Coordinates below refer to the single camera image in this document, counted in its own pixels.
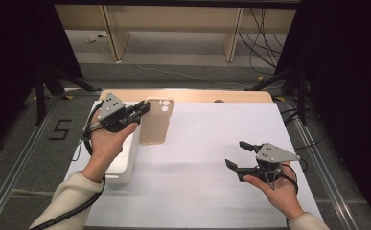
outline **table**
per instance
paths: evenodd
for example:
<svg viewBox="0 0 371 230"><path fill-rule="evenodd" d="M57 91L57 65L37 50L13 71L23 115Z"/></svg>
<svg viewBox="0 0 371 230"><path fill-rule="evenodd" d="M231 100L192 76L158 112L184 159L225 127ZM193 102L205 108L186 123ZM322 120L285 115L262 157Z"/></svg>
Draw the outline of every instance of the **table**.
<svg viewBox="0 0 371 230"><path fill-rule="evenodd" d="M93 205L87 226L153 228L283 228L285 218L264 194L240 183L224 159L240 167L256 164L239 141L270 142L293 151L277 105L266 92L220 90L107 90L124 101L143 96L174 98L167 140L138 146L133 178L128 184L106 184ZM196 103L196 96L201 103ZM220 99L226 103L212 103ZM89 159L81 152L66 176ZM306 211L321 218L298 162L298 198Z"/></svg>

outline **phone case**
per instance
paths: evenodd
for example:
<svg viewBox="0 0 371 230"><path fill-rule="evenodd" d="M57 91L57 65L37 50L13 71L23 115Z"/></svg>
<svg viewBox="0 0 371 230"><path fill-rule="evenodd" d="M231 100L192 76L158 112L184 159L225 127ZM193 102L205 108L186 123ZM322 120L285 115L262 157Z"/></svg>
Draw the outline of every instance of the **phone case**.
<svg viewBox="0 0 371 230"><path fill-rule="evenodd" d="M145 99L145 103L150 103L150 111L142 117L140 144L162 144L167 137L170 117L174 109L174 100L149 97Z"/></svg>

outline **human hand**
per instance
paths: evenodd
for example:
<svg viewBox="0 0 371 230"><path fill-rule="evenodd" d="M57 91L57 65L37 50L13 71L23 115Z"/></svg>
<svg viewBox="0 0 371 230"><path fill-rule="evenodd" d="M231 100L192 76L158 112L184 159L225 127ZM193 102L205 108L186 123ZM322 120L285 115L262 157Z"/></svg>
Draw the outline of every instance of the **human hand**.
<svg viewBox="0 0 371 230"><path fill-rule="evenodd" d="M290 162L284 162L283 164L290 165ZM290 167L283 166L283 174L294 179L294 173ZM277 179L274 182L274 190L268 183L255 176L246 175L243 179L263 191L272 206L284 214L288 220L295 219L304 214L296 197L295 186L286 178L280 177Z"/></svg>
<svg viewBox="0 0 371 230"><path fill-rule="evenodd" d="M99 112L99 110L95 112L91 124L97 122ZM132 123L119 132L109 132L103 128L92 131L90 134L92 156L81 174L94 182L101 182L104 173L122 150L126 138L137 126L137 123Z"/></svg>

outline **white table surface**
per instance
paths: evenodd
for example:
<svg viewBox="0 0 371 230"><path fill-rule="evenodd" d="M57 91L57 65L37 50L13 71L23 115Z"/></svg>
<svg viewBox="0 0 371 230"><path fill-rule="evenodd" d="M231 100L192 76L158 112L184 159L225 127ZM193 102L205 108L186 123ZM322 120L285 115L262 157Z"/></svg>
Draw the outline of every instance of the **white table surface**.
<svg viewBox="0 0 371 230"><path fill-rule="evenodd" d="M138 228L276 228L285 217L255 187L241 183L224 163L257 165L255 154L239 147L271 143L293 152L275 103L175 103L166 142L138 146L128 184L106 184L87 226ZM68 173L83 169L84 147ZM321 218L298 162L298 199Z"/></svg>

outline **white sleeve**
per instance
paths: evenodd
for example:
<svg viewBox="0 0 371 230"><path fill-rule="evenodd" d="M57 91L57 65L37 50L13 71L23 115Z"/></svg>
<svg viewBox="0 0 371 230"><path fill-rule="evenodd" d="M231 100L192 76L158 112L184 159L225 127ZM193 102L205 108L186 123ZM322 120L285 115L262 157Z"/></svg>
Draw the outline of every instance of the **white sleeve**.
<svg viewBox="0 0 371 230"><path fill-rule="evenodd" d="M305 213L288 221L290 230L329 230L329 227L311 213Z"/></svg>
<svg viewBox="0 0 371 230"><path fill-rule="evenodd" d="M77 208L94 194L100 192L102 187L103 183L95 183L84 177L81 172L72 173L68 179L58 185L51 204L33 222L30 228ZM82 229L89 215L89 211L90 208L48 229Z"/></svg>

